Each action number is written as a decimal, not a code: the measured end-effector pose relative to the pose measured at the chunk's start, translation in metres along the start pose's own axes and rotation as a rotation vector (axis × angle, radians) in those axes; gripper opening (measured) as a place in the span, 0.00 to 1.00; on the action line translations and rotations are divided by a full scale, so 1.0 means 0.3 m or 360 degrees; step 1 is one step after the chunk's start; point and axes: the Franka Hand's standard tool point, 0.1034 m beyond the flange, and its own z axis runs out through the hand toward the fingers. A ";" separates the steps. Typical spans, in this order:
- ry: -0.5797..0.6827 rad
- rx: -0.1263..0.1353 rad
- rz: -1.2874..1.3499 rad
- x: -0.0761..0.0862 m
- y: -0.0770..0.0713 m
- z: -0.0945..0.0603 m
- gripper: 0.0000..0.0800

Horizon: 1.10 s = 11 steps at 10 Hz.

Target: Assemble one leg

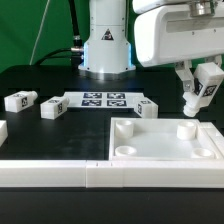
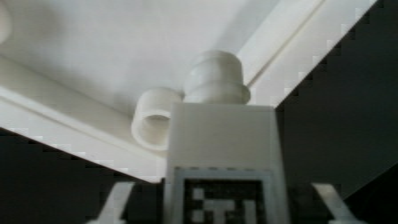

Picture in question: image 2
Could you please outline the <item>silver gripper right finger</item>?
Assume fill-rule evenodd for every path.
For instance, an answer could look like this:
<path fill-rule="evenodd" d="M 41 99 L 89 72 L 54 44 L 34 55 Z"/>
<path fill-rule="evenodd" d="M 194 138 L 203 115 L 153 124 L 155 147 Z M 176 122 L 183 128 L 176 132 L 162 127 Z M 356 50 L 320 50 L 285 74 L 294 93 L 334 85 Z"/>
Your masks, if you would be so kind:
<path fill-rule="evenodd" d="M 354 216 L 334 186 L 327 183 L 313 183 L 313 187 L 333 214 L 329 224 L 368 224 Z"/>

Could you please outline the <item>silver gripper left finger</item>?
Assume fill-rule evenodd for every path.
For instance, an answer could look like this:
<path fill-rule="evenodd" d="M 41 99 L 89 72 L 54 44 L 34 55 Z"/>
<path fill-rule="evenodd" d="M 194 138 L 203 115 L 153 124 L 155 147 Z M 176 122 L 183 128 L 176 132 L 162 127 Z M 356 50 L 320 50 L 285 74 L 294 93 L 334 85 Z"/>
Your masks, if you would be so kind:
<path fill-rule="evenodd" d="M 134 182 L 118 182 L 114 184 L 98 218 L 86 224 L 127 224 L 127 220 L 123 219 L 123 212 L 134 186 Z"/>

